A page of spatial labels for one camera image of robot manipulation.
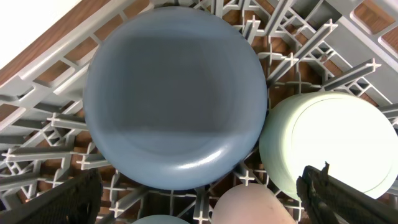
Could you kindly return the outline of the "light blue bowl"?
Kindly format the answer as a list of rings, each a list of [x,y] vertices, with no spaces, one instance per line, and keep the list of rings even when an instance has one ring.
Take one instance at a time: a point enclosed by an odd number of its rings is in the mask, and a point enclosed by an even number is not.
[[[170,215],[151,215],[140,218],[132,224],[189,224],[189,222]]]

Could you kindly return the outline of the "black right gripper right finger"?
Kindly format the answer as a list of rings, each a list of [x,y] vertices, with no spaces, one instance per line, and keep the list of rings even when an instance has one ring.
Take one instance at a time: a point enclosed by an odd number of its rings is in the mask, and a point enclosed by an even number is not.
[[[329,164],[322,170],[306,166],[296,181],[297,195],[312,223],[397,223],[397,210],[328,175]]]

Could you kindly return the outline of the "pink cup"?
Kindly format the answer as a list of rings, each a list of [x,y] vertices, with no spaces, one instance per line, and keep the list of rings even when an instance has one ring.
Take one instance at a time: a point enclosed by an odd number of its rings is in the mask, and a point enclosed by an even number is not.
[[[295,224],[290,213],[265,185],[237,185],[217,201],[213,224]]]

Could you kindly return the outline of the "dark blue plate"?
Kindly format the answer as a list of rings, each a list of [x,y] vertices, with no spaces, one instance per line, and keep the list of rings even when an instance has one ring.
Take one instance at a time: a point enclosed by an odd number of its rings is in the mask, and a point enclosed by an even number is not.
[[[162,7],[113,31],[83,90],[100,153],[148,187],[187,190],[216,181],[254,147],[267,87],[259,58],[221,18]]]

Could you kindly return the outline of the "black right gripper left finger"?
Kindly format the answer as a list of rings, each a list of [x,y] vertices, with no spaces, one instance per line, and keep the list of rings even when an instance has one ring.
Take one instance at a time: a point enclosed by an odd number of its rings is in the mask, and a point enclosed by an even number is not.
[[[90,169],[1,214],[1,224],[95,223],[103,184],[98,169]]]

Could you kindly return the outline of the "mint green bowl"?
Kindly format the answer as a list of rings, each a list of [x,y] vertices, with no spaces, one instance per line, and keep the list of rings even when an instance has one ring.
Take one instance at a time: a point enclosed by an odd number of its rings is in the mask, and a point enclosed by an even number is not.
[[[330,176],[372,197],[397,178],[397,133],[374,105],[347,93],[294,95],[269,112],[259,153],[270,180],[298,199],[296,181],[306,166],[329,164]]]

